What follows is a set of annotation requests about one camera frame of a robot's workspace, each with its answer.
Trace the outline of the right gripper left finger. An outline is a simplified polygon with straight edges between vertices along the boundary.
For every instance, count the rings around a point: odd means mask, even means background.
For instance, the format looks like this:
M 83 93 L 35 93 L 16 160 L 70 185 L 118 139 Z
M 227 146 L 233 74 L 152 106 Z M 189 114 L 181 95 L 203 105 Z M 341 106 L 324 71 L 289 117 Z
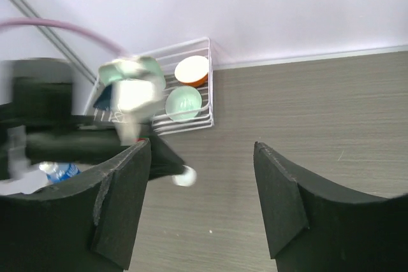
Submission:
M 69 180 L 3 196 L 1 270 L 127 270 L 150 161 L 140 141 Z

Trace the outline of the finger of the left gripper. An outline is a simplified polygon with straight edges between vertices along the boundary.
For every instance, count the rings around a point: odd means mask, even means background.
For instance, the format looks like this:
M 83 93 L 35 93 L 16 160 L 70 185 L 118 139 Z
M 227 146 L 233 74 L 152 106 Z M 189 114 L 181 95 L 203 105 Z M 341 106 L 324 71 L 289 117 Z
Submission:
M 156 133 L 149 136 L 151 163 L 149 180 L 184 173 L 184 160 Z

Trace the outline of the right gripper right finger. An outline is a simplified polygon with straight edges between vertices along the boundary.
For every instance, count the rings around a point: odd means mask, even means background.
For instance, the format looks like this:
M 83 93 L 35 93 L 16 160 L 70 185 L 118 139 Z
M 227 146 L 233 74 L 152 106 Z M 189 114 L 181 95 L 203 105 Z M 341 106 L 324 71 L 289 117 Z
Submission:
M 406 271 L 407 196 L 339 185 L 264 143 L 253 153 L 270 257 L 279 271 Z

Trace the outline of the blue label water bottle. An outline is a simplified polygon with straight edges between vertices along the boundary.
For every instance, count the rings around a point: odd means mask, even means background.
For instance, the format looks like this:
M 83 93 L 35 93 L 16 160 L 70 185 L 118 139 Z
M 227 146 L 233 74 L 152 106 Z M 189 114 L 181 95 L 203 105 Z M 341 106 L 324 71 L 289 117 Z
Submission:
M 79 168 L 73 163 L 41 162 L 38 168 L 51 183 L 59 183 L 80 174 Z

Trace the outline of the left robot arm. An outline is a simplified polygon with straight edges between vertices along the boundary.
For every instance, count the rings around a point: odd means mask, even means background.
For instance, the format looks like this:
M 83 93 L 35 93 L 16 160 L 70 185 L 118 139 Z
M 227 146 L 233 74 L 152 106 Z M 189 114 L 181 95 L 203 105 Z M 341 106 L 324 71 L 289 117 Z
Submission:
M 1 105 L 1 179 L 9 179 L 8 130 L 24 126 L 24 155 L 32 164 L 46 160 L 98 165 L 126 149 L 113 127 L 94 126 L 90 116 L 73 115 L 74 76 L 57 59 L 8 61 L 10 103 Z

